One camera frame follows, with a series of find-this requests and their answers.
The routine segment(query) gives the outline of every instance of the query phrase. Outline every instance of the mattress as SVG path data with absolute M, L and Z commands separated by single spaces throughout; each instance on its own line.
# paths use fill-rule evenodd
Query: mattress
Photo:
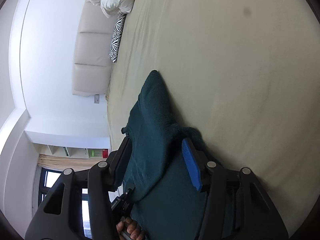
M 250 167 L 292 235 L 320 194 L 319 51 L 305 0 L 136 0 L 111 75 L 112 148 L 156 69 L 179 122 L 227 168 Z

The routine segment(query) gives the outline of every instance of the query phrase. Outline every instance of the zebra print pillow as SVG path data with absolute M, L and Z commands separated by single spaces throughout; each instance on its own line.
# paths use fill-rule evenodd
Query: zebra print pillow
M 121 36 L 122 36 L 122 31 L 123 31 L 124 21 L 126 16 L 127 14 L 125 13 L 119 14 L 118 20 L 115 25 L 115 30 L 112 35 L 109 56 L 114 63 L 117 62 L 118 51 L 119 51 L 119 46 L 120 46 L 120 41 L 121 41 Z

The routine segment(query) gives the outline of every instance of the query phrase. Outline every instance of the curtain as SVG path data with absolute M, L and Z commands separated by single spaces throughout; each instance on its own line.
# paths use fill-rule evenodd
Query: curtain
M 63 171 L 72 168 L 74 171 L 82 171 L 90 169 L 96 163 L 105 159 L 76 159 L 70 157 L 57 157 L 51 155 L 39 155 L 38 165 L 43 168 Z

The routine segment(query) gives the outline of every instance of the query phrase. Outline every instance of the green towel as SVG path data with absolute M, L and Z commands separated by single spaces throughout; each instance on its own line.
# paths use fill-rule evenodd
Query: green towel
M 122 129 L 132 140 L 124 189 L 135 185 L 132 218 L 150 240 L 194 240 L 204 213 L 206 195 L 193 187 L 181 153 L 182 139 L 191 138 L 209 160 L 198 130 L 182 127 L 171 111 L 161 75 L 153 70 Z

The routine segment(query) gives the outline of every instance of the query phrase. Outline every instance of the human hand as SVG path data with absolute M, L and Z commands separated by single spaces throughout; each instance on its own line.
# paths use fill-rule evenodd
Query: human hand
M 125 219 L 125 223 L 128 225 L 127 228 L 127 232 L 129 234 L 131 234 L 130 238 L 132 240 L 143 240 L 145 237 L 145 231 L 141 230 L 141 226 L 138 226 L 137 221 L 132 220 L 131 218 L 126 218 Z M 117 231 L 119 233 L 120 236 L 120 240 L 125 240 L 120 232 L 123 230 L 124 228 L 124 222 L 120 221 L 117 225 L 116 225 Z

